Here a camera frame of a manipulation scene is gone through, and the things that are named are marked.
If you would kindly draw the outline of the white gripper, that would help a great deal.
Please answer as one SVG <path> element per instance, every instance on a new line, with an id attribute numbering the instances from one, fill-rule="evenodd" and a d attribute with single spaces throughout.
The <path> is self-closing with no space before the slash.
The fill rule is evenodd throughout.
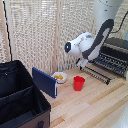
<path id="1" fill-rule="evenodd" d="M 76 63 L 77 66 L 80 66 L 80 70 L 86 70 L 85 66 L 87 65 L 88 60 L 87 59 L 78 59 L 78 62 Z"/>

